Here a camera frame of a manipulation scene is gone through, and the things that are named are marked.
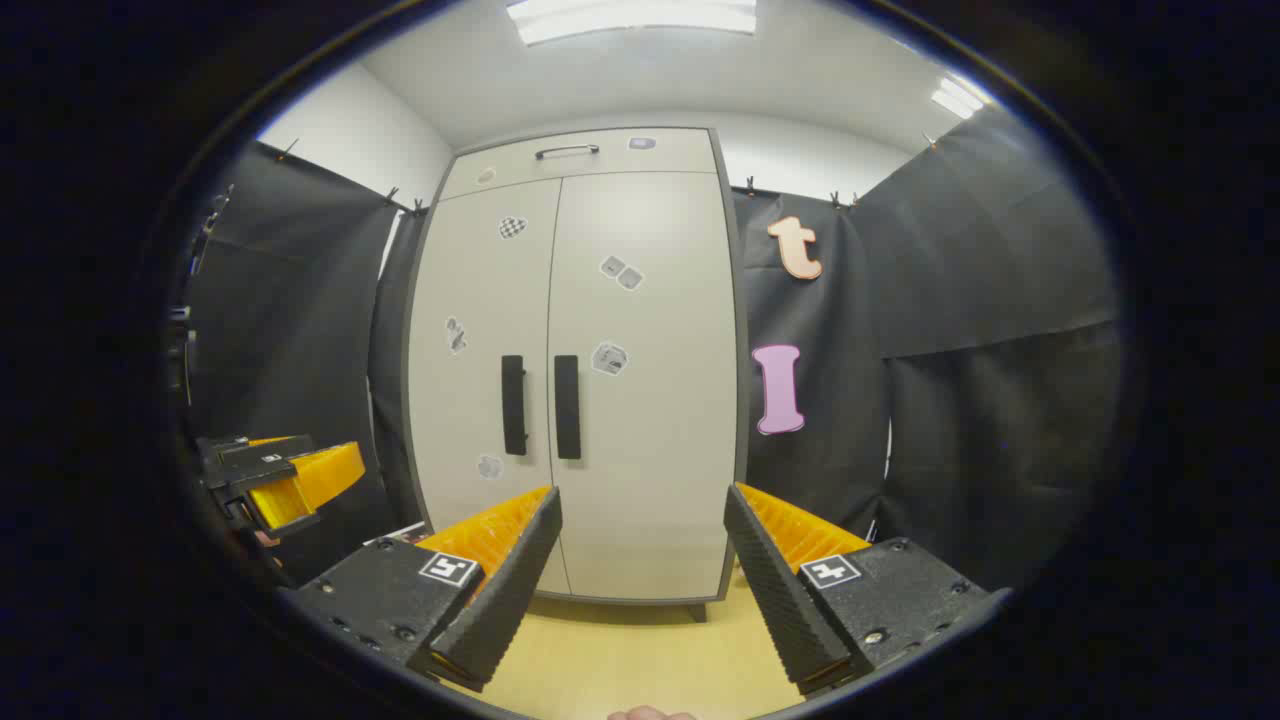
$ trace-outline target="white cabinet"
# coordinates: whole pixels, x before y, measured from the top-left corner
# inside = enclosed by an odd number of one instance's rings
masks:
[[[521,141],[460,156],[433,208],[406,364],[425,511],[439,529],[558,486],[543,592],[723,597],[746,336],[718,158],[705,129]]]

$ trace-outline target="drawer handle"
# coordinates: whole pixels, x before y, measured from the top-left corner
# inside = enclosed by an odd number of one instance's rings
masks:
[[[564,147],[548,147],[547,150],[539,150],[534,152],[534,158],[541,160],[548,152],[559,152],[561,150],[589,150],[591,155],[600,151],[599,145],[566,145]]]

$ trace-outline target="cabinet drawer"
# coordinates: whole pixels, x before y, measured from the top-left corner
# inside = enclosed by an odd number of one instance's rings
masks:
[[[644,138],[632,143],[632,138]],[[599,147],[591,152],[586,147]],[[536,154],[556,147],[570,147]],[[535,179],[635,172],[716,172],[710,135],[700,128],[623,128],[552,135],[458,156],[440,200]]]

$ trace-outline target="pink letter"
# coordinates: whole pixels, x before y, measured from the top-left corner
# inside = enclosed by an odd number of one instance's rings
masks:
[[[765,229],[778,238],[778,254],[782,255],[782,266],[788,273],[803,281],[812,281],[822,274],[822,263],[810,260],[804,245],[818,238],[812,229],[800,227],[799,218],[794,215],[782,218]]]
[[[796,411],[795,364],[800,350],[794,345],[756,347],[751,357],[764,373],[764,416],[755,425],[760,434],[794,433],[804,427],[804,415]]]

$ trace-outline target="checkered sticker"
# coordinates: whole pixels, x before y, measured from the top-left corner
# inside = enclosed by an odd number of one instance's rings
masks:
[[[808,575],[813,587],[820,591],[863,577],[858,568],[854,568],[840,555],[805,562],[800,566],[800,571]]]
[[[447,552],[436,552],[417,574],[461,588],[467,582],[467,578],[471,577],[471,573],[475,573],[475,560],[467,560],[466,557],[458,557]]]
[[[498,223],[498,234],[500,234],[503,240],[511,240],[527,227],[529,220],[507,215]]]

